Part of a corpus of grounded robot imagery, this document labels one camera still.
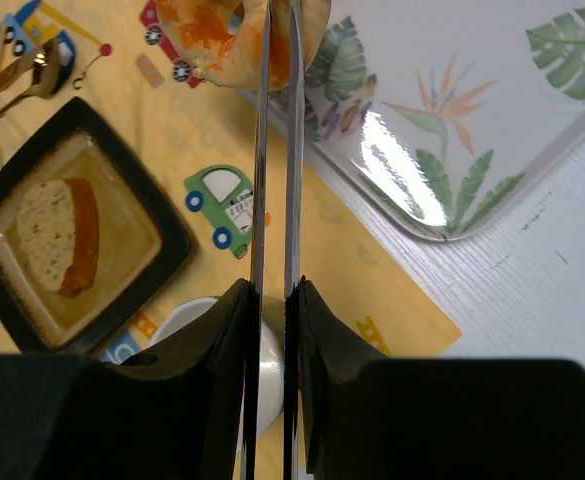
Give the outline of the ring-shaped orange bread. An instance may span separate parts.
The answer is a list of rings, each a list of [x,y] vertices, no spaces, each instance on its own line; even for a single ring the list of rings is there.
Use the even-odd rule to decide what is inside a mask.
[[[266,17],[271,17],[269,89],[289,85],[294,44],[289,1],[159,1],[159,23],[177,52],[218,87],[255,90]]]

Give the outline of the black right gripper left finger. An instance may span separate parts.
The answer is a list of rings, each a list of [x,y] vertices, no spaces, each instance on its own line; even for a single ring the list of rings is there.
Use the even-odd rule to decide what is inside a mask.
[[[256,293],[121,364],[0,354],[0,479],[229,479],[256,450]]]

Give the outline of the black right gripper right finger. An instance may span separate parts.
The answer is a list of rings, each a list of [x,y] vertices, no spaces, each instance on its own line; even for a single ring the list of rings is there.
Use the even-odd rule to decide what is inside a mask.
[[[585,479],[585,368],[394,358],[295,290],[306,469],[317,479]]]

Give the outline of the metal tongs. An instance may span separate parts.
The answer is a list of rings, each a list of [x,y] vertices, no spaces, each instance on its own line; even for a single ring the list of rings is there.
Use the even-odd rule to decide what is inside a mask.
[[[289,3],[289,78],[286,184],[283,194],[270,195],[274,185],[267,175],[270,77],[272,50],[272,12],[265,5],[258,89],[256,93],[256,153],[254,175],[254,213],[251,243],[251,281],[257,296],[263,296],[265,272],[266,213],[275,201],[284,204],[278,211],[284,220],[284,336],[283,336],[283,477],[300,477],[300,418],[299,418],[299,295],[301,200],[305,146],[305,54],[302,35],[302,8],[299,1]]]

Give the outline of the sliced bread piece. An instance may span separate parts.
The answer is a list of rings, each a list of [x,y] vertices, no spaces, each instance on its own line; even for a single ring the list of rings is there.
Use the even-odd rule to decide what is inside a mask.
[[[74,297],[93,285],[100,227],[88,180],[64,178],[34,184],[17,207],[15,226],[26,266],[42,289]]]

